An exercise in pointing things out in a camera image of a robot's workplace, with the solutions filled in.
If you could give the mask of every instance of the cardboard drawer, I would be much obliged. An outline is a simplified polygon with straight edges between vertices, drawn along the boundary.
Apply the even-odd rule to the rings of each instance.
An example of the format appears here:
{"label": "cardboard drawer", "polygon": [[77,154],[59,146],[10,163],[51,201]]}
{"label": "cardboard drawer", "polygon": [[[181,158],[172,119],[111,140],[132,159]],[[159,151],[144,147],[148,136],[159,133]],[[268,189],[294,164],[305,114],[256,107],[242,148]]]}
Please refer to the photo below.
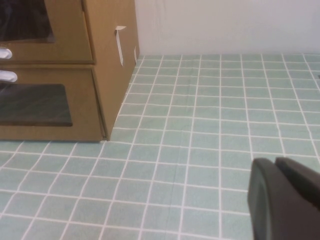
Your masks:
{"label": "cardboard drawer", "polygon": [[15,82],[0,80],[0,139],[102,139],[90,68],[1,66],[0,70],[17,76]]}
{"label": "cardboard drawer", "polygon": [[82,0],[0,2],[1,64],[93,63]]}

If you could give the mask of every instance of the light green tile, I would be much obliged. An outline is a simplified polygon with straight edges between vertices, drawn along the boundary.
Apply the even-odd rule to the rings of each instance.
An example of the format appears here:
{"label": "light green tile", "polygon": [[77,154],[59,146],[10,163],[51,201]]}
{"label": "light green tile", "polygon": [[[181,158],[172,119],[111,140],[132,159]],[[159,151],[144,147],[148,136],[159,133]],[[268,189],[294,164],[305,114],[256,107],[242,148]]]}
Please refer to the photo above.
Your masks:
{"label": "light green tile", "polygon": [[248,110],[249,121],[275,123],[275,115],[272,111]]}
{"label": "light green tile", "polygon": [[221,149],[250,151],[249,138],[246,136],[221,136]]}
{"label": "light green tile", "polygon": [[136,180],[121,180],[115,199],[119,201],[146,203],[150,182]]}
{"label": "light green tile", "polygon": [[266,70],[269,79],[287,79],[289,75],[286,70]]}
{"label": "light green tile", "polygon": [[254,152],[282,153],[279,138],[251,137],[252,150]]}
{"label": "light green tile", "polygon": [[243,76],[245,78],[265,78],[266,74],[263,70],[243,70]]}
{"label": "light green tile", "polygon": [[243,87],[243,79],[241,77],[222,77],[221,86],[227,87]]}
{"label": "light green tile", "polygon": [[92,158],[71,157],[62,172],[66,174],[89,175],[95,162],[96,160]]}
{"label": "light green tile", "polygon": [[200,133],[219,133],[218,120],[195,119],[193,123],[193,131]]}
{"label": "light green tile", "polygon": [[248,190],[250,171],[222,169],[221,187],[227,189]]}
{"label": "light green tile", "polygon": [[232,98],[232,97],[222,97],[221,98],[222,108],[236,108],[245,109],[246,102],[244,98]]}
{"label": "light green tile", "polygon": [[199,86],[197,91],[198,96],[218,97],[219,88],[215,86]]}
{"label": "light green tile", "polygon": [[39,212],[40,218],[67,221],[74,209],[76,199],[59,196],[48,196]]}
{"label": "light green tile", "polygon": [[289,74],[292,79],[314,79],[309,71],[290,70]]}
{"label": "light green tile", "polygon": [[148,117],[142,118],[140,129],[164,129],[166,123],[165,117]]}
{"label": "light green tile", "polygon": [[245,94],[244,94],[244,89],[241,87],[222,87],[221,96],[243,98]]}
{"label": "light green tile", "polygon": [[190,150],[189,164],[217,167],[219,165],[219,152],[217,150],[192,148]]}
{"label": "light green tile", "polygon": [[162,146],[159,161],[171,164],[186,164],[188,149],[181,147]]}
{"label": "light green tile", "polygon": [[219,235],[219,214],[212,211],[185,209],[182,231],[189,234],[217,237]]}
{"label": "light green tile", "polygon": [[290,79],[286,79],[286,78],[270,78],[268,79],[268,83],[270,88],[282,88],[282,89],[293,88]]}
{"label": "light green tile", "polygon": [[180,208],[148,206],[143,227],[146,229],[178,231],[180,215]]}
{"label": "light green tile", "polygon": [[241,191],[222,190],[222,210],[249,213],[247,193]]}
{"label": "light green tile", "polygon": [[101,227],[69,224],[63,240],[88,240],[99,239]]}
{"label": "light green tile", "polygon": [[200,76],[198,81],[199,86],[219,86],[219,77]]}
{"label": "light green tile", "polygon": [[5,211],[8,214],[34,216],[43,200],[44,196],[17,193]]}
{"label": "light green tile", "polygon": [[246,121],[247,112],[244,109],[222,108],[221,119],[234,120],[234,121]]}
{"label": "light green tile", "polygon": [[112,204],[107,224],[111,226],[140,228],[144,209],[144,205],[115,202]]}
{"label": "light green tile", "polygon": [[195,95],[197,87],[196,86],[176,86],[174,94],[179,95]]}
{"label": "light green tile", "polygon": [[279,123],[284,124],[304,124],[304,116],[301,112],[277,111],[276,118]]}
{"label": "light green tile", "polygon": [[125,166],[124,161],[100,159],[97,162],[92,175],[117,178],[117,177],[120,177],[124,166]]}
{"label": "light green tile", "polygon": [[219,136],[211,134],[193,133],[191,146],[193,148],[218,149]]}
{"label": "light green tile", "polygon": [[173,91],[173,85],[155,85],[152,89],[153,94],[172,94]]}
{"label": "light green tile", "polygon": [[223,61],[221,62],[222,69],[241,69],[240,61]]}
{"label": "light green tile", "polygon": [[171,84],[174,85],[176,82],[176,76],[157,76],[155,79],[156,84]]}
{"label": "light green tile", "polygon": [[249,135],[248,124],[246,122],[221,121],[221,133],[235,134],[235,135]]}
{"label": "light green tile", "polygon": [[72,153],[73,156],[98,157],[103,143],[78,143]]}
{"label": "light green tile", "polygon": [[106,201],[95,201],[80,199],[72,221],[90,224],[103,224],[105,222],[110,203]]}
{"label": "light green tile", "polygon": [[184,183],[186,167],[181,165],[159,164],[155,172],[155,180],[167,183]]}
{"label": "light green tile", "polygon": [[315,149],[309,140],[283,139],[286,154],[315,156]]}
{"label": "light green tile", "polygon": [[84,176],[60,175],[53,184],[50,193],[79,196],[86,179]]}
{"label": "light green tile", "polygon": [[250,169],[252,159],[250,153],[237,151],[222,151],[221,166],[225,168]]}
{"label": "light green tile", "polygon": [[190,106],[172,106],[169,112],[171,117],[192,117],[194,108]]}
{"label": "light green tile", "polygon": [[241,78],[242,70],[237,69],[222,69],[221,76],[226,78]]}
{"label": "light green tile", "polygon": [[85,185],[83,196],[95,199],[113,199],[118,179],[89,177]]}
{"label": "light green tile", "polygon": [[73,142],[50,142],[45,154],[69,155],[75,146]]}
{"label": "light green tile", "polygon": [[171,95],[151,95],[148,101],[148,104],[155,104],[155,105],[170,105],[171,102]]}
{"label": "light green tile", "polygon": [[150,203],[162,205],[181,205],[184,187],[171,183],[154,182],[152,185]]}
{"label": "light green tile", "polygon": [[154,170],[154,163],[128,162],[123,177],[129,179],[151,180]]}
{"label": "light green tile", "polygon": [[155,130],[138,130],[135,144],[160,144],[163,132]]}
{"label": "light green tile", "polygon": [[172,105],[194,106],[195,97],[194,96],[173,96]]}
{"label": "light green tile", "polygon": [[139,75],[156,75],[157,72],[158,72],[158,68],[140,67],[137,74],[139,74]]}
{"label": "light green tile", "polygon": [[273,99],[273,105],[275,110],[300,111],[297,100]]}
{"label": "light green tile", "polygon": [[160,60],[147,60],[145,59],[142,64],[141,67],[150,67],[150,68],[158,68],[160,66]]}
{"label": "light green tile", "polygon": [[247,98],[270,98],[269,90],[263,87],[246,87],[245,95]]}
{"label": "light green tile", "polygon": [[219,61],[201,61],[202,69],[220,69],[220,62]]}
{"label": "light green tile", "polygon": [[286,70],[283,62],[265,62],[264,67],[266,70]]}
{"label": "light green tile", "polygon": [[147,116],[167,116],[169,106],[154,106],[147,105],[145,108],[144,115]]}
{"label": "light green tile", "polygon": [[304,63],[305,59],[303,55],[298,54],[286,54],[283,55],[283,58],[286,62],[292,62],[292,63]]}
{"label": "light green tile", "polygon": [[26,240],[56,240],[62,235],[65,223],[35,220],[28,231]]}
{"label": "light green tile", "polygon": [[200,76],[220,77],[219,69],[200,69]]}
{"label": "light green tile", "polygon": [[242,67],[243,69],[260,69],[260,70],[264,69],[262,62],[258,62],[258,61],[244,61],[242,62]]}
{"label": "light green tile", "polygon": [[123,104],[121,107],[120,114],[123,115],[142,115],[145,109],[145,105],[136,105],[136,104]]}
{"label": "light green tile", "polygon": [[127,159],[131,145],[124,143],[108,142],[101,153],[102,158]]}
{"label": "light green tile", "polygon": [[219,191],[217,189],[188,186],[184,204],[187,207],[218,210]]}
{"label": "light green tile", "polygon": [[0,219],[0,235],[4,239],[20,240],[28,229],[31,219],[3,216]]}
{"label": "light green tile", "polygon": [[304,89],[297,89],[296,95],[298,99],[302,100],[320,100],[320,92],[319,90],[304,90]]}
{"label": "light green tile", "polygon": [[16,190],[26,175],[25,171],[1,169],[0,189]]}
{"label": "light green tile", "polygon": [[275,123],[250,123],[251,136],[279,137],[279,131]]}
{"label": "light green tile", "polygon": [[190,166],[187,184],[217,187],[219,185],[219,171],[217,168]]}
{"label": "light green tile", "polygon": [[198,96],[196,98],[197,107],[219,107],[219,97]]}
{"label": "light green tile", "polygon": [[266,109],[272,110],[272,102],[270,99],[252,99],[249,98],[246,100],[248,109]]}
{"label": "light green tile", "polygon": [[40,158],[40,155],[35,154],[19,154],[16,153],[10,161],[5,164],[7,168],[29,170]]}
{"label": "light green tile", "polygon": [[250,216],[223,213],[222,237],[226,239],[253,240]]}
{"label": "light green tile", "polygon": [[134,145],[130,154],[130,160],[155,162],[157,160],[159,147]]}

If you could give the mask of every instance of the brown cardboard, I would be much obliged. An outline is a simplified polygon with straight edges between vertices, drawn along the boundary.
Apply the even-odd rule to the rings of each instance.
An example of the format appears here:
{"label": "brown cardboard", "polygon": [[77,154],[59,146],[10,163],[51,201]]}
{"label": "brown cardboard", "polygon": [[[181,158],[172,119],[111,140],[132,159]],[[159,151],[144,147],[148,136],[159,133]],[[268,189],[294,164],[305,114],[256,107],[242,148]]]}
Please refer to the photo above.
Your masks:
{"label": "brown cardboard", "polygon": [[[17,73],[15,84],[63,84],[73,126],[0,125],[0,139],[109,140],[136,65],[135,49],[139,56],[135,1],[45,0],[45,3],[51,27],[60,41],[46,46],[0,43],[0,47],[9,47],[14,56],[0,60],[0,70]],[[126,26],[119,32],[123,66],[116,41],[117,26]]]}
{"label": "brown cardboard", "polygon": [[[110,139],[119,109],[139,55],[134,0],[86,0],[84,2],[93,55],[94,79],[106,138]],[[120,32],[124,65],[120,63],[115,30]]]}
{"label": "brown cardboard", "polygon": [[55,42],[0,42],[0,47],[12,51],[12,58],[0,59],[0,64],[93,63],[81,1],[44,0],[44,2]]}

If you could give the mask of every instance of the tiled floor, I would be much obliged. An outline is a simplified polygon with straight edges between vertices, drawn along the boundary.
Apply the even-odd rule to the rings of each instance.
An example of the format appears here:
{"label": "tiled floor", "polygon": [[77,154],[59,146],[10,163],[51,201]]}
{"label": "tiled floor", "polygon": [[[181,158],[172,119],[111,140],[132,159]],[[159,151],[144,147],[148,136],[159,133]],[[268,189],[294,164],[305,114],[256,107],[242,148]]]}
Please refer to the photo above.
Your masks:
{"label": "tiled floor", "polygon": [[2,240],[251,240],[251,161],[320,172],[320,55],[145,56],[111,142],[0,142]]}

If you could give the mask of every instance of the white grout line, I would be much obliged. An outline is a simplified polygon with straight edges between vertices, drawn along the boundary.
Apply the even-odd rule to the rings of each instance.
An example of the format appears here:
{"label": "white grout line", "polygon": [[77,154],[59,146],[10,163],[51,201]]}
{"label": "white grout line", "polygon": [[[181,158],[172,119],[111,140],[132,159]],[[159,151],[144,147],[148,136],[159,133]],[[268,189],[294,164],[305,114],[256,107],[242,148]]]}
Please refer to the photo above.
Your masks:
{"label": "white grout line", "polygon": [[35,213],[34,217],[32,218],[32,221],[30,222],[30,224],[29,224],[28,228],[27,228],[27,229],[26,229],[26,231],[24,232],[24,234],[23,234],[23,236],[22,236],[21,240],[24,240],[24,239],[26,238],[26,236],[27,236],[27,234],[28,234],[29,230],[31,229],[31,227],[32,227],[33,223],[35,222],[36,218],[38,217],[38,215],[39,215],[39,213],[40,213],[40,211],[41,211],[42,206],[44,205],[44,203],[45,203],[45,201],[46,201],[47,197],[49,196],[49,194],[50,194],[50,191],[51,191],[52,187],[53,187],[53,186],[54,186],[54,184],[56,183],[56,181],[57,181],[58,177],[60,176],[60,173],[62,173],[63,169],[64,169],[64,168],[65,168],[65,166],[68,164],[69,159],[71,158],[71,156],[72,156],[72,154],[73,154],[74,150],[76,149],[77,144],[78,144],[78,143],[75,143],[75,144],[74,144],[74,146],[73,146],[73,148],[72,148],[72,150],[71,150],[71,152],[70,152],[70,154],[69,154],[68,159],[65,161],[65,163],[64,163],[64,165],[63,165],[63,167],[62,167],[62,168],[61,168],[61,170],[58,172],[58,174],[56,174],[56,176],[55,176],[54,180],[52,181],[51,185],[50,185],[50,186],[49,186],[49,188],[48,188],[47,194],[44,196],[43,200],[41,201],[41,204],[40,204],[40,206],[39,206],[38,210],[36,211],[36,213]]}
{"label": "white grout line", "polygon": [[195,124],[195,115],[196,115],[197,95],[198,95],[198,88],[199,88],[201,59],[202,59],[202,55],[200,56],[200,60],[199,60],[198,76],[197,76],[197,80],[196,80],[197,83],[196,83],[195,99],[194,99],[194,106],[193,106],[193,113],[192,113],[192,123],[191,123],[190,139],[189,139],[188,156],[187,156],[186,167],[185,167],[184,186],[183,186],[183,194],[182,194],[182,208],[181,208],[181,213],[180,213],[178,240],[181,240],[181,234],[182,234],[182,228],[183,228],[184,207],[185,207],[185,201],[186,201],[187,182],[188,182],[188,173],[189,173],[189,161],[190,161],[190,156],[191,156],[191,146],[192,146],[194,124]]}
{"label": "white grout line", "polygon": [[307,122],[305,113],[304,113],[304,111],[303,111],[303,108],[301,107],[301,104],[300,104],[300,101],[299,101],[299,98],[298,98],[297,91],[296,91],[296,89],[295,89],[295,87],[294,87],[293,80],[292,80],[292,78],[291,78],[291,76],[290,76],[290,74],[289,74],[289,70],[288,70],[288,68],[287,68],[287,64],[284,63],[284,65],[285,65],[285,68],[286,68],[286,70],[287,70],[287,73],[288,73],[288,75],[289,75],[289,77],[290,77],[290,81],[291,81],[291,84],[292,84],[292,87],[293,87],[293,91],[294,91],[295,97],[296,97],[296,99],[297,99],[299,108],[300,108],[300,110],[301,110],[301,113],[302,113],[302,116],[303,116],[303,120],[304,120],[305,126],[306,126],[306,128],[307,128],[307,130],[308,130],[308,132],[309,132],[309,136],[310,136],[310,139],[311,139],[311,143],[312,143],[312,146],[313,146],[314,153],[315,153],[315,155],[316,155],[316,157],[317,157],[317,159],[318,159],[318,161],[319,161],[319,163],[320,163],[320,157],[319,157],[319,154],[318,154],[318,151],[317,151],[317,147],[316,147],[316,145],[315,145],[315,141],[314,141],[314,139],[313,139],[311,130],[310,130],[310,128],[309,128],[309,124],[308,124],[308,122]]}
{"label": "white grout line", "polygon": [[[176,75],[176,78],[175,78],[175,84],[174,84],[172,95],[171,95],[169,109],[168,109],[168,112],[167,112],[167,115],[166,115],[166,118],[165,118],[165,122],[164,122],[164,129],[167,128],[168,117],[169,117],[169,114],[170,114],[170,111],[171,111],[171,106],[172,106],[172,103],[173,103],[173,100],[174,100],[175,90],[176,90],[177,81],[178,81],[178,73],[179,73],[179,69],[180,69],[180,66],[181,66],[182,57],[183,57],[183,55],[181,55],[181,59],[180,59],[180,62],[179,62],[179,67],[178,67],[177,75]],[[162,132],[162,136],[161,136],[161,140],[160,140],[160,146],[159,146],[159,150],[158,150],[158,155],[156,157],[155,166],[154,166],[154,170],[153,170],[153,174],[152,174],[152,179],[151,179],[151,183],[150,183],[150,186],[149,186],[148,195],[147,195],[147,199],[146,199],[146,206],[144,207],[144,210],[143,210],[143,215],[142,215],[142,221],[141,221],[141,225],[140,225],[140,231],[139,231],[139,235],[138,235],[138,240],[142,239],[143,228],[144,228],[144,224],[145,224],[145,220],[146,220],[146,215],[147,215],[147,211],[148,211],[148,205],[149,205],[149,202],[150,202],[151,192],[152,192],[152,189],[153,189],[153,183],[155,181],[156,172],[157,172],[157,168],[158,168],[158,163],[159,163],[159,160],[160,160],[160,154],[161,154],[161,149],[162,149],[164,138],[165,138],[165,133],[166,133],[166,131]]]}
{"label": "white grout line", "polygon": [[[220,55],[220,67],[222,64],[222,55]],[[219,187],[218,187],[218,194],[219,194],[219,238],[222,238],[223,236],[223,227],[222,227],[222,70],[220,69],[220,79],[219,79],[219,155],[218,155],[218,181],[219,181]]]}
{"label": "white grout line", "polygon": [[[162,56],[162,58],[161,58],[159,68],[158,68],[157,73],[156,73],[156,75],[155,75],[155,78],[154,78],[154,80],[153,80],[153,85],[152,85],[152,87],[151,87],[151,90],[150,90],[150,93],[149,93],[149,95],[148,95],[148,98],[147,98],[147,101],[146,101],[146,102],[148,102],[149,99],[150,99],[151,92],[152,92],[152,90],[153,90],[153,88],[154,88],[154,86],[155,86],[154,83],[156,82],[156,79],[157,79],[158,73],[159,73],[159,71],[160,71],[160,66],[161,66],[161,64],[162,64],[163,59],[164,59],[164,56]],[[135,131],[135,134],[134,134],[134,137],[133,137],[133,140],[132,140],[132,144],[131,144],[131,146],[130,146],[129,153],[128,153],[128,155],[127,155],[126,162],[125,162],[125,164],[124,164],[124,167],[123,167],[123,170],[122,170],[122,172],[121,172],[120,178],[119,178],[119,180],[118,180],[118,182],[117,182],[117,184],[116,184],[116,186],[115,186],[115,190],[114,190],[114,193],[113,193],[112,201],[111,201],[111,203],[110,203],[110,205],[109,205],[109,208],[108,208],[108,211],[107,211],[107,213],[106,213],[106,217],[105,217],[105,220],[104,220],[104,223],[103,223],[103,226],[104,226],[104,227],[107,226],[108,219],[109,219],[109,216],[110,216],[110,212],[111,212],[113,203],[116,201],[116,196],[117,196],[117,192],[118,192],[118,189],[119,189],[119,185],[120,185],[120,182],[121,182],[121,180],[123,179],[123,176],[124,176],[124,174],[125,174],[125,170],[126,170],[126,168],[127,168],[128,162],[129,162],[128,160],[129,160],[129,157],[130,157],[130,155],[131,155],[132,149],[133,149],[133,147],[134,147],[134,144],[135,144],[135,141],[136,141],[136,138],[137,138],[137,135],[138,135],[138,131],[139,131],[139,128],[140,128],[142,119],[143,119],[143,115],[144,115],[144,113],[145,113],[145,111],[146,111],[146,108],[147,108],[147,105],[145,105],[144,108],[143,108],[142,116],[140,117],[139,124],[138,124],[138,126],[137,126],[137,128],[136,128],[136,131]],[[99,240],[102,239],[103,234],[104,234],[104,228],[102,228],[102,230],[101,230],[101,232],[100,232]]]}
{"label": "white grout line", "polygon": [[48,148],[49,145],[50,145],[50,142],[48,142],[47,145],[44,147],[44,149],[42,150],[41,154],[39,155],[37,161],[32,165],[32,167],[31,167],[29,170],[26,171],[23,179],[21,180],[21,182],[19,183],[19,185],[18,185],[18,187],[17,187],[16,193],[14,193],[14,194],[10,197],[10,199],[9,199],[9,201],[6,203],[3,211],[0,213],[0,219],[2,218],[3,213],[5,213],[6,210],[8,209],[10,203],[12,202],[12,200],[14,199],[14,197],[16,196],[16,194],[19,193],[22,184],[25,182],[25,180],[27,179],[27,177],[29,176],[29,174],[32,172],[32,170],[35,168],[35,166],[38,164],[38,162],[39,162],[40,159],[42,158],[44,152],[46,151],[46,149]]}
{"label": "white grout line", "polygon": [[[264,57],[263,57],[262,54],[261,54],[261,59],[262,59],[262,65],[263,65],[264,74],[265,74],[265,77],[267,78],[267,72],[266,72],[266,69],[265,69]],[[280,125],[279,125],[279,121],[278,121],[278,117],[277,117],[277,112],[276,112],[276,109],[275,109],[274,101],[273,101],[273,98],[272,98],[272,94],[271,94],[271,89],[270,89],[270,86],[269,86],[269,82],[266,81],[266,84],[267,84],[268,92],[269,92],[269,95],[270,95],[270,101],[271,101],[272,111],[273,111],[273,115],[274,115],[274,119],[275,119],[276,128],[277,128],[277,130],[278,130],[278,135],[279,135],[279,140],[280,140],[280,144],[281,144],[281,149],[282,149],[282,152],[283,152],[283,156],[285,157],[285,156],[286,156],[286,150],[285,150],[285,146],[284,146],[284,141],[283,141],[283,139],[282,139],[281,129],[280,129]]]}

